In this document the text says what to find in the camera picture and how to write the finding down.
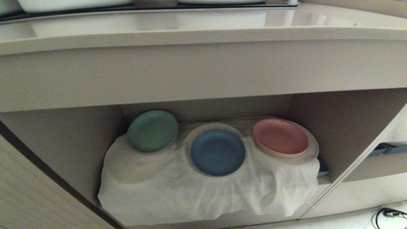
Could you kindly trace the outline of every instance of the cabinet panel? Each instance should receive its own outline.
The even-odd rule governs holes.
[[[113,229],[0,137],[0,225],[14,229]]]
[[[334,181],[406,103],[406,89],[297,94],[287,117],[315,135]]]
[[[241,42],[4,55],[0,112],[407,87],[407,52],[400,51],[406,42]]]
[[[293,95],[200,99],[174,102],[136,103],[120,105],[124,117],[131,123],[138,115],[149,110],[166,110],[180,123],[218,121],[255,116],[284,117]]]
[[[1,121],[94,205],[105,153],[124,119],[119,106],[11,112]]]
[[[333,215],[407,200],[407,173],[341,183],[303,218]]]

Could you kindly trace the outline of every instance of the blue plate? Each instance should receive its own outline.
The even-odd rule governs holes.
[[[236,171],[245,159],[240,137],[226,130],[209,130],[199,135],[191,147],[194,165],[206,175],[226,176]]]

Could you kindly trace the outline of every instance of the green plate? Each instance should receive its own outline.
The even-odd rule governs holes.
[[[163,110],[153,110],[137,117],[127,130],[133,149],[140,153],[158,152],[175,140],[178,123],[175,117]]]

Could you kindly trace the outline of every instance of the floor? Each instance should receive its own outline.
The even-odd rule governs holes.
[[[377,229],[375,217],[382,207],[407,212],[407,200],[360,211],[347,212],[331,216],[323,216],[305,220],[292,220],[263,225],[239,227],[235,229]],[[378,218],[380,229],[407,229],[407,216]]]

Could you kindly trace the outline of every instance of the plate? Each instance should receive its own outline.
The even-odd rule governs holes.
[[[238,170],[245,154],[240,137],[227,130],[202,133],[194,140],[190,151],[194,166],[209,176],[226,176]]]
[[[281,119],[264,119],[253,127],[254,141],[266,152],[282,157],[296,157],[308,148],[308,137],[296,125]]]
[[[127,131],[131,147],[140,153],[151,154],[172,144],[177,137],[175,117],[163,110],[153,110],[138,116]]]
[[[291,122],[291,121],[288,121],[288,120],[286,120],[286,121],[296,125],[302,131],[304,131],[304,133],[308,137],[308,148],[305,151],[305,153],[298,156],[298,158],[302,158],[302,157],[304,157],[304,158],[305,157],[317,158],[318,155],[319,155],[319,145],[318,145],[317,139],[314,137],[314,135],[312,135],[311,132],[309,132],[304,127],[298,125],[297,123],[294,123],[294,122]]]

